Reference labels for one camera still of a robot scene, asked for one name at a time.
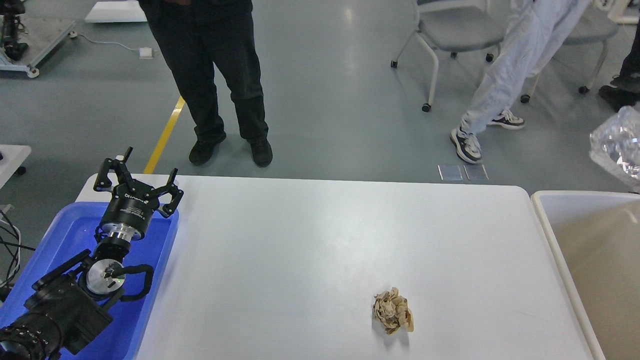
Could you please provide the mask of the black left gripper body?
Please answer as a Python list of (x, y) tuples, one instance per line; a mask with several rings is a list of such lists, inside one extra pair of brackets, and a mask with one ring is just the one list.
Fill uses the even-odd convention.
[(144, 239), (155, 210), (158, 197), (146, 198), (153, 186), (135, 181), (132, 187), (121, 183), (113, 189), (112, 197), (99, 228), (107, 234), (121, 233), (128, 242)]

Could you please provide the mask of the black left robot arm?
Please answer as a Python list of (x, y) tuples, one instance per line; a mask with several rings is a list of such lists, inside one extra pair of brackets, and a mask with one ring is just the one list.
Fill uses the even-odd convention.
[(1, 328), (3, 360), (59, 360), (62, 349), (77, 354), (113, 322), (110, 308), (152, 290), (153, 265), (126, 266), (124, 260), (155, 213), (176, 214), (184, 192), (175, 183), (177, 168), (159, 187), (134, 178), (126, 166), (132, 150), (103, 160), (94, 181), (94, 191), (110, 193), (94, 230), (96, 248), (80, 251), (32, 284), (26, 312)]

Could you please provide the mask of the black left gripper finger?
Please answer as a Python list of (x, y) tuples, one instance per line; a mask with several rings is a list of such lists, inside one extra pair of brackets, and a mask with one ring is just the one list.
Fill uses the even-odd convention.
[(114, 186), (114, 183), (109, 178), (109, 175), (113, 173), (118, 180), (118, 186), (125, 185), (126, 189), (132, 191), (134, 188), (134, 178), (132, 177), (126, 162), (128, 161), (131, 153), (133, 152), (133, 147), (128, 146), (124, 155), (122, 155), (122, 159), (115, 158), (105, 158), (103, 163), (101, 164), (96, 180), (94, 181), (94, 191), (96, 192), (109, 192), (113, 193), (117, 186)]
[(153, 189), (153, 198), (157, 200), (160, 200), (164, 195), (170, 195), (170, 201), (162, 206), (158, 205), (156, 209), (157, 212), (165, 219), (171, 217), (176, 212), (185, 193), (175, 183), (178, 171), (178, 168), (174, 168), (169, 173), (166, 184)]

